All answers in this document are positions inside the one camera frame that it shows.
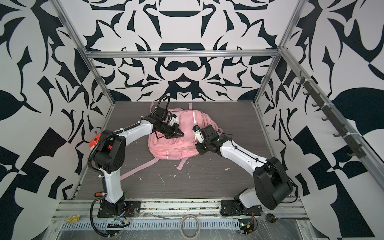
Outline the pink student backpack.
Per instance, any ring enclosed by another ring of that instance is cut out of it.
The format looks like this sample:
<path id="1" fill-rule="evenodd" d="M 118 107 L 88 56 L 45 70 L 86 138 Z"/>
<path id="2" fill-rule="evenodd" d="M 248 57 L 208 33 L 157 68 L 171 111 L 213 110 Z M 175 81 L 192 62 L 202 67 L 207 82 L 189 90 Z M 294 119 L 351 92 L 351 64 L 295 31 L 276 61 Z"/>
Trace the pink student backpack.
<path id="1" fill-rule="evenodd" d="M 154 158 L 137 168 L 121 175 L 121 180 L 124 180 L 137 172 L 146 169 L 159 160 L 180 161 L 177 169 L 181 170 L 184 163 L 191 157 L 197 156 L 198 150 L 196 149 L 196 137 L 193 131 L 194 126 L 205 128 L 211 125 L 220 134 L 223 132 L 221 128 L 213 121 L 208 114 L 193 109 L 192 103 L 189 103 L 187 109 L 170 109 L 172 114 L 179 117 L 179 127 L 184 133 L 181 138 L 166 139 L 164 134 L 155 132 L 150 134 L 148 140 L 148 147 Z"/>

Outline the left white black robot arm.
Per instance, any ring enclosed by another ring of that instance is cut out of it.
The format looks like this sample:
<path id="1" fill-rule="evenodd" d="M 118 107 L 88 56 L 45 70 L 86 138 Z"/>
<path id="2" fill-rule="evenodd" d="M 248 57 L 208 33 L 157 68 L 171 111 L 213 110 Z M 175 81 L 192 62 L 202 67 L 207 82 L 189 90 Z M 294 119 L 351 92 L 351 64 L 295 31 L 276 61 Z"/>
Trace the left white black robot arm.
<path id="1" fill-rule="evenodd" d="M 181 138 L 185 134 L 180 128 L 178 114 L 168 110 L 170 97 L 163 96 L 153 112 L 128 127 L 115 131 L 105 130 L 93 140 L 87 160 L 88 168 L 99 174 L 103 192 L 102 207 L 121 215 L 125 206 L 125 196 L 121 187 L 120 170 L 125 162 L 126 147 L 136 140 L 160 133 L 166 139 Z"/>

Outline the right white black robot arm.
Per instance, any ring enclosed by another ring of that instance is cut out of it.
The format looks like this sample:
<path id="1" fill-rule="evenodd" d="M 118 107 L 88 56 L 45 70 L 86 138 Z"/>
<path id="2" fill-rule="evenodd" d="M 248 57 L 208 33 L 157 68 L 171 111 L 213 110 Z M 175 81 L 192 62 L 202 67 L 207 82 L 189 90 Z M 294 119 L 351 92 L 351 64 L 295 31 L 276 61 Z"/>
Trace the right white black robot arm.
<path id="1" fill-rule="evenodd" d="M 240 207 L 250 209 L 263 205 L 269 210 L 274 210 L 294 191 L 293 181 L 277 158 L 258 156 L 238 145 L 232 135 L 220 133 L 211 125 L 205 128 L 194 126 L 193 132 L 200 155 L 215 153 L 231 160 L 253 177 L 254 187 L 235 197 Z"/>

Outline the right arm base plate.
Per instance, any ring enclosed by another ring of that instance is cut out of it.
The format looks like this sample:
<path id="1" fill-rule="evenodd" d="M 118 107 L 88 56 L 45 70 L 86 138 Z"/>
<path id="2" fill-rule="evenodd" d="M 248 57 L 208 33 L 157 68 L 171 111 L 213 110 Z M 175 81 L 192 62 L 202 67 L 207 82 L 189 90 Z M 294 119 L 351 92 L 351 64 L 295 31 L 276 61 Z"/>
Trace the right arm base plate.
<path id="1" fill-rule="evenodd" d="M 261 216 L 262 206 L 257 205 L 252 208 L 246 208 L 240 201 L 221 200 L 220 214 L 223 217 L 231 216 Z"/>

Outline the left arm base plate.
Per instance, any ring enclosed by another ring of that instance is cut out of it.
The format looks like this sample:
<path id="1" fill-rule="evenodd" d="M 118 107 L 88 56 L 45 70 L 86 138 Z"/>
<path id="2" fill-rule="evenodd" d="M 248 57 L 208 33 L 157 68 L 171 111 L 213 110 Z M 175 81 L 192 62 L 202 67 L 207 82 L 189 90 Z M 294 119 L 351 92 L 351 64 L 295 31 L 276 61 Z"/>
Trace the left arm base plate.
<path id="1" fill-rule="evenodd" d="M 106 200 L 102 200 L 97 217 L 112 218 L 113 216 L 118 216 L 121 218 L 131 218 L 140 213 L 141 203 L 141 201 L 119 201 L 112 204 Z"/>

